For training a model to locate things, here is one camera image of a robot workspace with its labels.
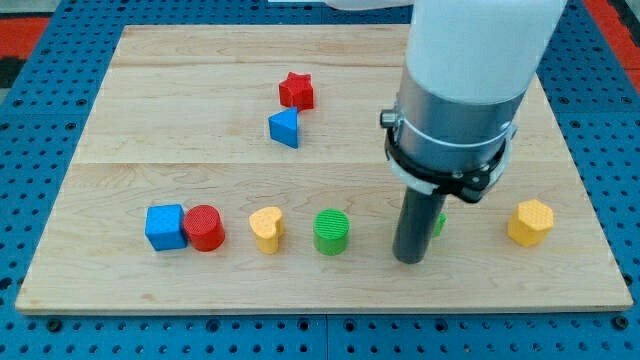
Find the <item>black rod mounting clamp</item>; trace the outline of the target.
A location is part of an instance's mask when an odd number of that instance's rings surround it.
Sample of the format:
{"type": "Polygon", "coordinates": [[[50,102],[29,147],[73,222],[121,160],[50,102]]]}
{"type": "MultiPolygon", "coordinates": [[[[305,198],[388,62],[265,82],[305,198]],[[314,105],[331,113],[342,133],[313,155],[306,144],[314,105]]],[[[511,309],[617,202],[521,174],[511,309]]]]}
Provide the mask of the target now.
{"type": "Polygon", "coordinates": [[[405,119],[400,112],[382,110],[379,122],[386,130],[385,153],[391,171],[409,189],[422,195],[453,195],[467,203],[479,202],[504,174],[511,158],[512,139],[517,133],[517,126],[509,124],[497,153],[478,169],[440,171],[411,160],[401,150],[399,134],[405,119]]]}

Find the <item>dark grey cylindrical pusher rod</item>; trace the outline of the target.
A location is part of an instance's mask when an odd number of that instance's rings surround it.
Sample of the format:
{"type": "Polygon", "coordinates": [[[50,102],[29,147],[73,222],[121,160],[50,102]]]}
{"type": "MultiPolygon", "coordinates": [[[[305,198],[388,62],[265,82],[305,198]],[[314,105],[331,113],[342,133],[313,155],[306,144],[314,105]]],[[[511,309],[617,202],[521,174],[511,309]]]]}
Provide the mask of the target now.
{"type": "Polygon", "coordinates": [[[443,194],[406,189],[392,245],[397,260],[406,264],[423,260],[445,199],[443,194]]]}

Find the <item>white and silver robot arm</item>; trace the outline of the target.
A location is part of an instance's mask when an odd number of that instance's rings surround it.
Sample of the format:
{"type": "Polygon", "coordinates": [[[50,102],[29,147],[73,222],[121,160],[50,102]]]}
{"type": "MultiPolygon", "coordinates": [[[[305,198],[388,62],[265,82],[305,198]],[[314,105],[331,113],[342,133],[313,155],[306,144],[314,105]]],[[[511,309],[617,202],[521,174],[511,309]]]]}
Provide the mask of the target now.
{"type": "Polygon", "coordinates": [[[477,203],[507,167],[513,123],[565,0],[412,0],[402,77],[380,114],[385,153],[406,185],[393,240],[425,255],[447,196],[477,203]]]}

